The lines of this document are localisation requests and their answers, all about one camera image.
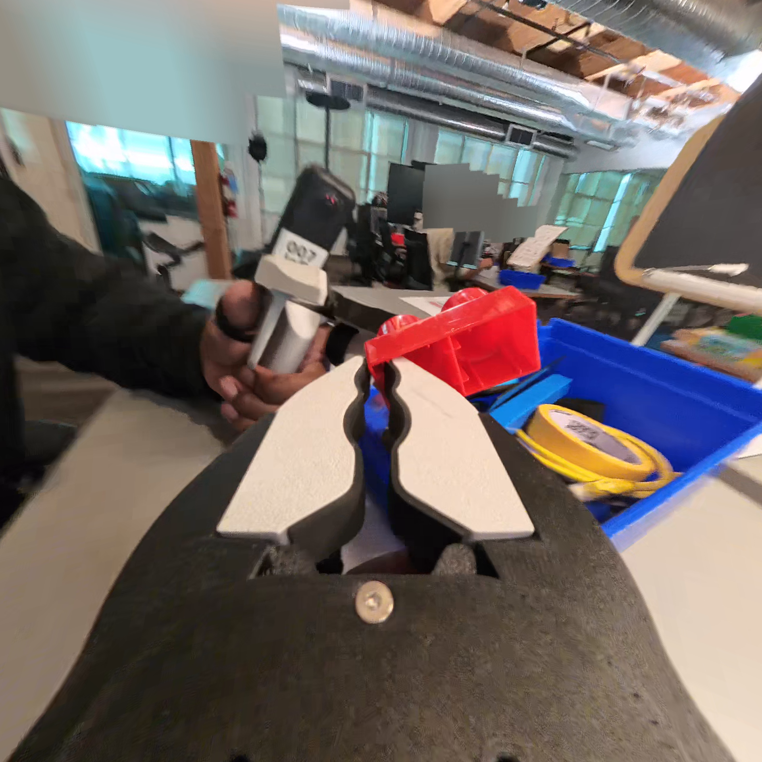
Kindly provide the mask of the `silver ceiling duct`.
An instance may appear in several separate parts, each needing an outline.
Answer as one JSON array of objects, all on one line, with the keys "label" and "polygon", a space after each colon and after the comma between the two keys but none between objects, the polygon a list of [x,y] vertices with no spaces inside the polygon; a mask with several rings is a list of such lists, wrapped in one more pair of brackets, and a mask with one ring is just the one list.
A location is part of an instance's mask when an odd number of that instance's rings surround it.
[{"label": "silver ceiling duct", "polygon": [[760,2],[553,1],[609,30],[708,70],[761,46]]},{"label": "silver ceiling duct", "polygon": [[387,89],[453,100],[536,127],[622,144],[630,100],[372,2],[348,10],[278,5],[283,58]]}]

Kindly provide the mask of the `white light bar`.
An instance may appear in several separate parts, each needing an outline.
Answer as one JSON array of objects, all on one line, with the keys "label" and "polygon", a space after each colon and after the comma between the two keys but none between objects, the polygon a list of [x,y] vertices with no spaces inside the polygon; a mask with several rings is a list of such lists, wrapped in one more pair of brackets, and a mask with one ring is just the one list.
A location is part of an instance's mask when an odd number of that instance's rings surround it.
[{"label": "white light bar", "polygon": [[749,269],[748,263],[648,268],[640,280],[652,291],[760,316],[761,289],[738,280]]}]

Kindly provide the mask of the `wooden post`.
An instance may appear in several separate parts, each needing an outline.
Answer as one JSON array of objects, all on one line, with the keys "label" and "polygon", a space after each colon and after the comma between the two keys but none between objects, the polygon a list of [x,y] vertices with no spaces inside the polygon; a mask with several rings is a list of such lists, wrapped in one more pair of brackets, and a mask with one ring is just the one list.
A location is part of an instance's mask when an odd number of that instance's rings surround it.
[{"label": "wooden post", "polygon": [[212,142],[191,140],[196,179],[196,208],[204,239],[206,271],[210,279],[232,276],[232,255],[224,215],[219,157]]}]

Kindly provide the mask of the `black computer monitor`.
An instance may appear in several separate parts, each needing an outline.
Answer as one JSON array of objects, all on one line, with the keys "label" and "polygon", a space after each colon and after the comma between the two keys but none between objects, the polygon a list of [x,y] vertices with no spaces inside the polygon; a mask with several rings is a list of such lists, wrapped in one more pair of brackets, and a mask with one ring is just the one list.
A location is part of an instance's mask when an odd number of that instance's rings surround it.
[{"label": "black computer monitor", "polygon": [[387,220],[394,225],[412,227],[423,210],[424,163],[389,165],[387,182]]}]

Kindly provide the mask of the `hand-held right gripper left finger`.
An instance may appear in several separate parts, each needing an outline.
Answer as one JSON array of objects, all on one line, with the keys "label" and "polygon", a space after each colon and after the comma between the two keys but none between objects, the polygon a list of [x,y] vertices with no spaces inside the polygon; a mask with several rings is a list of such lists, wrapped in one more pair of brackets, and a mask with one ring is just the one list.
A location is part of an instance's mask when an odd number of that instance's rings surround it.
[{"label": "hand-held right gripper left finger", "polygon": [[353,357],[281,406],[216,532],[295,545],[316,561],[355,538],[365,515],[367,395],[367,365]]}]

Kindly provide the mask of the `black board wooden rim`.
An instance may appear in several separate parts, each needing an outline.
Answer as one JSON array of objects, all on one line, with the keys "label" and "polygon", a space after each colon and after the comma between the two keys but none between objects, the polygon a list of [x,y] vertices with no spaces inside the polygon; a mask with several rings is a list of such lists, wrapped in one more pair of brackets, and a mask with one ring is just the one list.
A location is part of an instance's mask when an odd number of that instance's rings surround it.
[{"label": "black board wooden rim", "polygon": [[728,112],[699,128],[667,169],[620,245],[616,276],[643,284],[644,272],[747,264],[739,276],[760,288],[761,77]]}]

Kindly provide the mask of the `light blue foam block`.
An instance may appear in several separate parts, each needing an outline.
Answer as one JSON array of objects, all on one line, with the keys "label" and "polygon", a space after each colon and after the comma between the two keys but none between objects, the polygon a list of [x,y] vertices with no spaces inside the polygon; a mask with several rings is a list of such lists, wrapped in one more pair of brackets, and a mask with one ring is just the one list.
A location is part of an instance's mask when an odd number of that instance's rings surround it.
[{"label": "light blue foam block", "polygon": [[517,433],[540,405],[553,404],[566,397],[571,386],[570,377],[557,373],[529,379],[502,395],[487,414],[509,433]]}]

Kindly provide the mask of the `blue plastic bin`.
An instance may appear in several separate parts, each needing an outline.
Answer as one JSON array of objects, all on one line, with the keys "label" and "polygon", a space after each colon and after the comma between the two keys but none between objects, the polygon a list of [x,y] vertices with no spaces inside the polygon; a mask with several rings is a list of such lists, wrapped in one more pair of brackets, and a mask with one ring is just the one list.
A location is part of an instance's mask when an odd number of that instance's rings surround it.
[{"label": "blue plastic bin", "polygon": [[[561,476],[528,454],[519,455],[499,434],[498,454],[530,518],[538,520],[536,535],[547,546],[591,548],[626,540],[630,530],[645,529],[673,496],[760,434],[760,391],[736,379],[563,320],[538,327],[538,338],[541,367],[536,373],[471,396],[470,402],[489,404],[481,419],[490,435],[500,426],[487,414],[496,400],[529,379],[557,373],[570,377],[572,386],[553,404],[648,443],[681,473],[643,500],[581,502]],[[366,403],[369,433],[360,448],[369,491],[379,498],[386,488],[389,516],[389,445],[382,454],[382,425],[388,425],[389,411],[381,408],[383,390],[376,386]]]}]

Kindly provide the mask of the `person's left forearm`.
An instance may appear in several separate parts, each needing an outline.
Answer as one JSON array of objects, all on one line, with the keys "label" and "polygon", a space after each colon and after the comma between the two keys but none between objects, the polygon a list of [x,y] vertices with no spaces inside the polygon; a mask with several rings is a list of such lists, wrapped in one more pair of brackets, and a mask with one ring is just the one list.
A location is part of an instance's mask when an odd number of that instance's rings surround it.
[{"label": "person's left forearm", "polygon": [[4,380],[22,356],[127,389],[218,398],[200,358],[207,313],[59,233],[37,202],[5,178],[1,318]]}]

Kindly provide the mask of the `black tripod light stand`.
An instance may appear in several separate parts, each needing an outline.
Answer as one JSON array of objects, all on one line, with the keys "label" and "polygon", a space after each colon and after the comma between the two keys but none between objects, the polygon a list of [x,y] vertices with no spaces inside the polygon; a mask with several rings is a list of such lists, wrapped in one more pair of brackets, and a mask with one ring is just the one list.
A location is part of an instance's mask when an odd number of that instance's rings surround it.
[{"label": "black tripod light stand", "polygon": [[323,142],[323,165],[326,170],[330,168],[330,142],[331,142],[331,115],[337,111],[350,109],[350,101],[342,93],[332,91],[310,90],[306,93],[306,101],[323,111],[324,114],[324,142]]}]

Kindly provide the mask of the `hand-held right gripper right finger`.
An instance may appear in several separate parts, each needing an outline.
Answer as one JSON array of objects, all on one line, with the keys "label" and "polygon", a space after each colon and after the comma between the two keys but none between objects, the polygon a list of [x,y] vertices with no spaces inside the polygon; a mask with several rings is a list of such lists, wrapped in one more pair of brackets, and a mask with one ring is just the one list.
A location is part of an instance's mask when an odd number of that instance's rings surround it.
[{"label": "hand-held right gripper right finger", "polygon": [[526,539],[535,527],[486,426],[454,388],[410,360],[386,365],[389,523],[413,554]]}]

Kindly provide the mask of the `person's left hand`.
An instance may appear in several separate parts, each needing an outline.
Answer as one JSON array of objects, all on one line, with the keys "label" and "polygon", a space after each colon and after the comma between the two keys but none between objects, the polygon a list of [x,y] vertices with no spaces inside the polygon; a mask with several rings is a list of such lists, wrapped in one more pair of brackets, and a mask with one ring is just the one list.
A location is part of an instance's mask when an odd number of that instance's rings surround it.
[{"label": "person's left hand", "polygon": [[200,360],[207,385],[223,400],[225,419],[243,431],[323,376],[330,332],[329,326],[319,327],[297,372],[276,374],[263,367],[250,368],[248,344],[225,335],[211,316],[200,339]]}]

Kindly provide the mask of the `red toy building block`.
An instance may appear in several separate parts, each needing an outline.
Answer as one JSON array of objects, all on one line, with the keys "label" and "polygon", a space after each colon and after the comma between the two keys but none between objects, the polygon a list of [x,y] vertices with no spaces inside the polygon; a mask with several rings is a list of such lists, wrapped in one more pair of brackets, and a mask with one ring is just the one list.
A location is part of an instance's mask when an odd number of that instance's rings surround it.
[{"label": "red toy building block", "polygon": [[434,316],[386,320],[365,356],[381,389],[386,366],[406,359],[469,397],[540,369],[537,307],[513,287],[464,289]]}]

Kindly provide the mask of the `dotted paper sign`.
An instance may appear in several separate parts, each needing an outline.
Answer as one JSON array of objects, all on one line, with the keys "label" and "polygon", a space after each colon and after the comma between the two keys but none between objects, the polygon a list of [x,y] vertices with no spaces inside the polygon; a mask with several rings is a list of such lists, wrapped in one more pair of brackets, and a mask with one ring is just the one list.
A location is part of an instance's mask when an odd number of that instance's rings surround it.
[{"label": "dotted paper sign", "polygon": [[508,258],[508,267],[532,271],[546,255],[552,244],[568,229],[565,225],[541,225],[535,233],[519,244]]}]

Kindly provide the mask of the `yellow tape roll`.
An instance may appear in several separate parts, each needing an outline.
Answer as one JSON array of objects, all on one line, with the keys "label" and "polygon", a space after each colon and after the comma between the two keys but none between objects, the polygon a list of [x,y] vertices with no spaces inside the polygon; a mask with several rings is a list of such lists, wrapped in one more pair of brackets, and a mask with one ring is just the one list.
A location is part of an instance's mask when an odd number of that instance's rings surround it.
[{"label": "yellow tape roll", "polygon": [[648,443],[561,405],[539,405],[516,437],[581,502],[643,500],[681,476]]}]

